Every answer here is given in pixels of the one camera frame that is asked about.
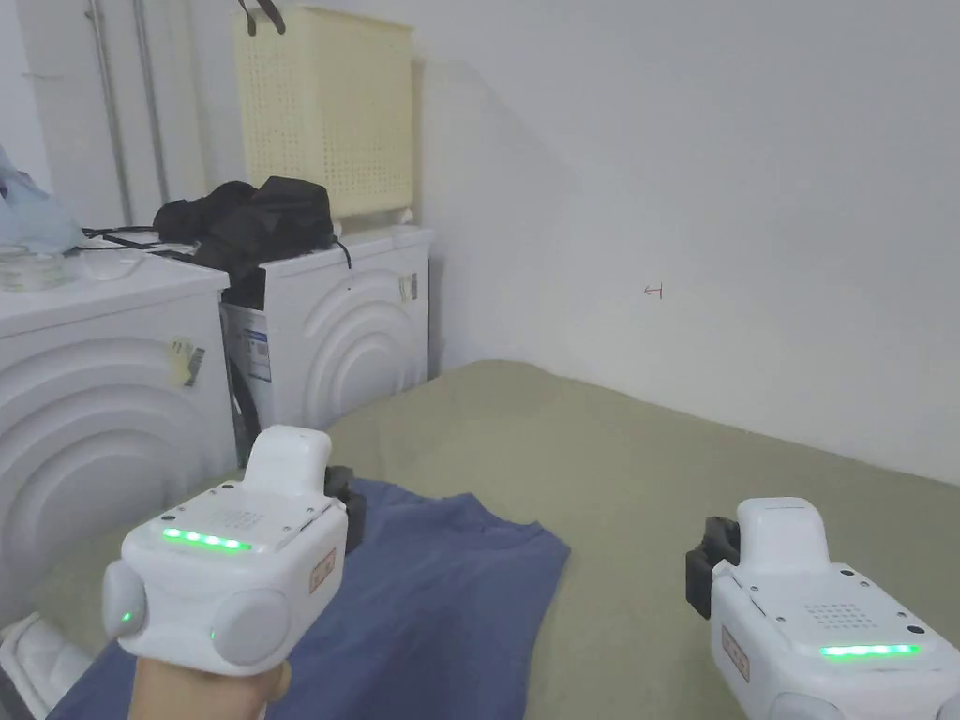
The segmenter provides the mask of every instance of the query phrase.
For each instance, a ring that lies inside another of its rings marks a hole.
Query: blue t-shirt
[[[268,720],[520,720],[540,622],[569,548],[473,495],[356,480],[367,534],[290,656]],[[110,645],[50,720],[125,720],[133,657]]]

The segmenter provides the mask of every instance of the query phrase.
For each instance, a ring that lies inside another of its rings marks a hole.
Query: basket handle
[[[239,0],[240,7],[243,8],[243,12],[247,14],[247,32],[250,34],[250,37],[256,35],[256,20],[253,19],[250,11],[247,10],[247,3],[245,0]],[[276,26],[276,31],[283,35],[287,32],[287,24],[283,22],[283,15],[280,14],[280,10],[276,8],[274,0],[257,0],[260,3],[260,7],[263,8],[263,11],[267,14],[271,20],[273,20],[274,25]]]

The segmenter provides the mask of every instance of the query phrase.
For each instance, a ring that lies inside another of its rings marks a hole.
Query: hand
[[[229,678],[138,658],[131,720],[257,720],[290,684],[284,662],[262,675]]]

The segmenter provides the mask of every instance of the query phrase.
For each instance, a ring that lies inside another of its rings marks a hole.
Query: metal pipe
[[[123,152],[123,139],[120,137],[120,118],[117,114],[116,92],[113,89],[113,73],[110,72],[110,53],[104,34],[104,16],[100,12],[100,0],[87,0],[90,9],[86,16],[93,23],[93,34],[97,44],[97,60],[100,62],[100,81],[104,87],[104,102],[107,105],[107,124],[110,133],[110,145],[113,147],[113,163],[116,166],[117,184],[120,187],[120,205],[123,207],[123,219],[127,225],[133,224],[133,203],[130,197],[130,179],[127,177],[127,161]]]
[[[156,180],[160,186],[160,200],[170,202],[170,186],[167,182],[167,166],[163,159],[163,136],[160,134],[160,116],[156,105],[154,64],[150,58],[150,36],[147,35],[147,15],[143,0],[133,0],[133,17],[136,20],[136,40],[140,45],[140,66],[143,68],[143,86],[147,91],[147,111],[150,115],[150,134],[154,141]]]

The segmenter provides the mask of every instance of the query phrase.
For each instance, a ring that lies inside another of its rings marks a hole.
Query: white washing machine
[[[261,427],[327,428],[426,380],[432,230],[396,226],[265,263],[263,310],[224,304]]]
[[[0,292],[0,624],[77,538],[236,468],[228,285],[146,256],[113,281]]]

